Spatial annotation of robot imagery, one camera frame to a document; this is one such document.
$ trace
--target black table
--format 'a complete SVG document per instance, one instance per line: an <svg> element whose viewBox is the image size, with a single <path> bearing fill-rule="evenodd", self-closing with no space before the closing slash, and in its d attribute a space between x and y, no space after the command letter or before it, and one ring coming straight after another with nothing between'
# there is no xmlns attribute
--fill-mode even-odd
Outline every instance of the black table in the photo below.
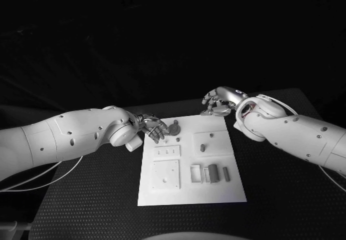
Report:
<svg viewBox="0 0 346 240"><path fill-rule="evenodd" d="M261 93L287 103L299 114L320 119L299 89ZM160 118L198 115L204 109L202 99L126 108ZM346 193L316 165L267 141L246 137L234 128L235 113L225 122L248 202L137 206L143 146L129 152L126 146L106 144L51 185L29 239L139 240L186 231L250 239L346 239ZM60 165L54 179L75 163L71 160ZM333 172L332 176L344 182Z"/></svg>

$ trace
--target hole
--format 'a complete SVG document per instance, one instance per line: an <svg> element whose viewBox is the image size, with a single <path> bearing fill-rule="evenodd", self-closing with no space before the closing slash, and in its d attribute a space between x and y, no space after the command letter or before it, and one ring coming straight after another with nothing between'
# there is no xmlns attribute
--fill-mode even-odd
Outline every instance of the hole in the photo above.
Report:
<svg viewBox="0 0 346 240"><path fill-rule="evenodd" d="M74 138L70 140L70 144L71 144L71 146L74 146L77 144L77 140Z"/></svg>

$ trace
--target white board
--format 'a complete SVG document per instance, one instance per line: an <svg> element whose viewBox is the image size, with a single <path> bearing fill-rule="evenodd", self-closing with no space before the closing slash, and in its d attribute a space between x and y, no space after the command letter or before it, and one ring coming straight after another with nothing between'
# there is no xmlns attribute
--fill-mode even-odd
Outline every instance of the white board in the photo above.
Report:
<svg viewBox="0 0 346 240"><path fill-rule="evenodd" d="M233 143L228 132L227 134L224 132L228 130L225 118L195 115L162 120L168 126L178 120L181 133L178 136L166 136L165 141L160 140L159 144L155 143L147 135L145 137L137 205L155 206L247 202ZM201 150L197 147L202 142L207 146L204 152L207 154L204 155L201 155ZM159 156L160 149L163 149L163 153L168 154L163 158ZM163 182L166 177L156 175L153 164L155 162L173 160L179 161L179 172L175 172L175 174L179 174L179 188L175 187L176 189L173 189L172 187L172 189L168 189L168 182ZM217 164L218 166L218 183L208 183L205 180L205 168L208 168L211 164ZM198 184L192 183L192 165L201 166L202 183ZM168 168L166 172L169 173L172 166L168 165L168 167L162 167ZM230 182L225 180L224 167L228 168ZM163 189L153 188L155 179L158 183L159 180L162 181L159 188Z"/></svg>

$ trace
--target small cylinder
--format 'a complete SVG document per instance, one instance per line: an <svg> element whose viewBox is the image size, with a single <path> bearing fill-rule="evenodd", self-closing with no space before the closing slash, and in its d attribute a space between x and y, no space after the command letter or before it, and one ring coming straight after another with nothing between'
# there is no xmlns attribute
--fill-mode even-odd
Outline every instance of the small cylinder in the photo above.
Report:
<svg viewBox="0 0 346 240"><path fill-rule="evenodd" d="M221 178L220 178L220 171L218 171L217 164L211 164L208 168L209 168L211 183L218 183L221 181Z"/></svg>
<svg viewBox="0 0 346 240"><path fill-rule="evenodd" d="M224 174L225 174L225 181L230 182L231 179L230 179L230 171L228 171L228 167L224 167Z"/></svg>
<svg viewBox="0 0 346 240"><path fill-rule="evenodd" d="M201 144L201 152L205 152L205 151L207 151L207 145Z"/></svg>

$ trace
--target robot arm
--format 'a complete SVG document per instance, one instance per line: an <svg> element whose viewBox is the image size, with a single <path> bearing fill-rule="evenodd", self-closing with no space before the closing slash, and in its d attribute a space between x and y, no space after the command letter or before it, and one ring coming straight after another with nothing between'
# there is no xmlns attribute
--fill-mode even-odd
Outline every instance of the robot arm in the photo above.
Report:
<svg viewBox="0 0 346 240"><path fill-rule="evenodd" d="M248 97L230 87L212 90L202 103L208 100L201 115L227 116L235 110L234 127L248 138L259 142L267 139L297 158L346 174L346 129L303 115L287 116L270 97Z"/></svg>
<svg viewBox="0 0 346 240"><path fill-rule="evenodd" d="M126 145L135 151L143 144L139 131L156 143L169 134L155 114L136 116L116 106L71 111L32 125L0 130L0 181L39 165L94 153L106 143Z"/></svg>

